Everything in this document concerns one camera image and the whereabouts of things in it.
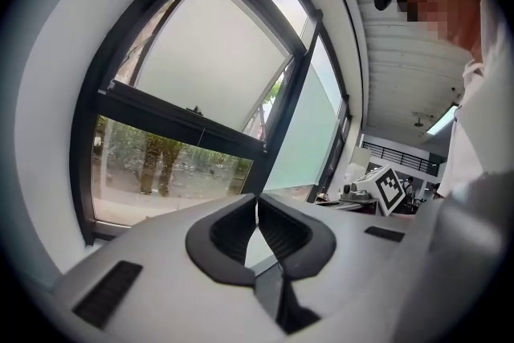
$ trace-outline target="ceiling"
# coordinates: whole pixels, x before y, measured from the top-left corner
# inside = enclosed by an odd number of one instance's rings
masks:
[[[373,0],[357,2],[369,57],[364,133],[446,155],[450,133],[429,140],[425,131],[460,97],[463,67],[471,55],[408,23],[395,0],[383,11]],[[426,115],[423,127],[414,126],[413,112]]]

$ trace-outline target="black railing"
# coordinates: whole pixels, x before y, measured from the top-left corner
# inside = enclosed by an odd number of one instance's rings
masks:
[[[374,145],[373,143],[368,143],[367,141],[362,142],[362,147],[364,149],[371,150],[371,154],[373,156],[384,160],[393,161],[394,163],[399,163],[400,165],[419,170],[420,172],[429,174],[431,176],[437,176],[439,173],[439,164],[433,161],[421,159],[420,157],[398,152],[397,150],[389,149],[387,147]]]

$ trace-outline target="white box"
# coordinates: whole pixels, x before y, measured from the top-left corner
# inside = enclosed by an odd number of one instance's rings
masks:
[[[385,216],[389,216],[405,198],[398,176],[389,165],[372,170],[354,183],[357,190],[367,190],[378,199]]]

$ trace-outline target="fluorescent light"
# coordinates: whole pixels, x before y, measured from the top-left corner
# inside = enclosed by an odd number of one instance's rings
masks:
[[[448,111],[444,113],[443,117],[441,117],[435,125],[428,129],[427,133],[431,134],[432,136],[439,133],[444,128],[444,126],[448,125],[448,123],[453,120],[455,110],[457,110],[457,106],[451,106]]]

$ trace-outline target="window frame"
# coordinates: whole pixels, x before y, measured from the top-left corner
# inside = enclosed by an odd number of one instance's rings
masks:
[[[343,100],[348,99],[335,51],[322,23],[323,15],[314,7],[311,0],[299,0],[314,27],[308,48],[272,0],[241,0],[289,53],[288,70],[265,124],[267,138],[265,141],[245,135],[241,131],[233,130],[114,80],[134,39],[166,1],[168,0],[134,0],[132,2],[101,43],[80,89],[71,127],[69,166],[75,212],[84,241],[88,245],[93,244],[95,239],[112,239],[128,229],[123,225],[95,219],[92,193],[92,148],[98,116],[106,116],[145,132],[186,144],[251,159],[253,164],[241,193],[259,193],[266,184],[296,109],[318,35],[327,49],[341,96]],[[131,81],[137,78],[145,55],[156,38],[155,34],[182,1],[175,0],[170,5],[155,26],[150,38],[145,41],[134,72],[131,74]]]

